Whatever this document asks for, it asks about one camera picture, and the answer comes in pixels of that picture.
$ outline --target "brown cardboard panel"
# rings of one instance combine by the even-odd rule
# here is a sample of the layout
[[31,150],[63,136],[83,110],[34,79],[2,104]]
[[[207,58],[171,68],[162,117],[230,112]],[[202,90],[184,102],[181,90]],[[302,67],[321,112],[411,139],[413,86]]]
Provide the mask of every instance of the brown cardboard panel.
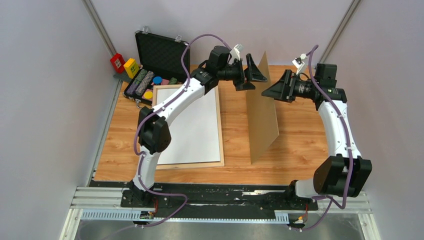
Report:
[[262,91],[272,85],[266,52],[257,67],[268,82],[254,82],[256,89],[246,91],[251,163],[257,161],[279,135],[274,99],[261,96]]

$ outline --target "gray floor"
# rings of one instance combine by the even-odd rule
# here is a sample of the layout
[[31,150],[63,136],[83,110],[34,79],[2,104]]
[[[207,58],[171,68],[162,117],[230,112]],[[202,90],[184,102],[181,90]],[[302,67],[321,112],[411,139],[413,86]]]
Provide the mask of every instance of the gray floor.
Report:
[[[318,220],[310,213],[308,223]],[[101,240],[133,225],[128,221],[93,220],[80,223],[80,239]],[[329,214],[315,229],[294,232],[279,224],[165,222],[151,228],[131,228],[108,240],[364,240],[356,214]]]

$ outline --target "yellow box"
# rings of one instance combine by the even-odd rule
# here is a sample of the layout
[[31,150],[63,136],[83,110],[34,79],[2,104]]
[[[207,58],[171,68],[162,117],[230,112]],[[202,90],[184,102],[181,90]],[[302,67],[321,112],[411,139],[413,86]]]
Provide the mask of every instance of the yellow box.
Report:
[[134,76],[139,72],[140,68],[134,58],[128,59],[126,63],[123,65],[126,73],[130,79],[134,78]]

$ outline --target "white board with wooden frame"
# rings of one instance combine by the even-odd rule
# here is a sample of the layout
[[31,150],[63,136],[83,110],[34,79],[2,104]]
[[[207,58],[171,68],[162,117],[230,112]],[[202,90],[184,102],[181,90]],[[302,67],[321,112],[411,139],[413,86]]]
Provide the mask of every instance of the white board with wooden frame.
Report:
[[[155,85],[152,106],[166,100],[182,85]],[[169,127],[171,143],[159,157],[156,169],[224,166],[218,87],[197,99]]]

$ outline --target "case lid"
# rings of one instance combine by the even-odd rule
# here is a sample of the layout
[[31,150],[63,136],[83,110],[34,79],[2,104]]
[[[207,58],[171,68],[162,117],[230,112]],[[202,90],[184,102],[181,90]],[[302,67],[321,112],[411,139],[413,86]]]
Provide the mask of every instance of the case lid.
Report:
[[[172,77],[184,83],[187,75],[181,66],[181,55],[188,43],[176,41],[173,38],[160,36],[152,33],[135,33],[138,55],[143,69],[153,71],[164,79],[170,80]],[[184,65],[190,71],[190,49],[184,57]]]

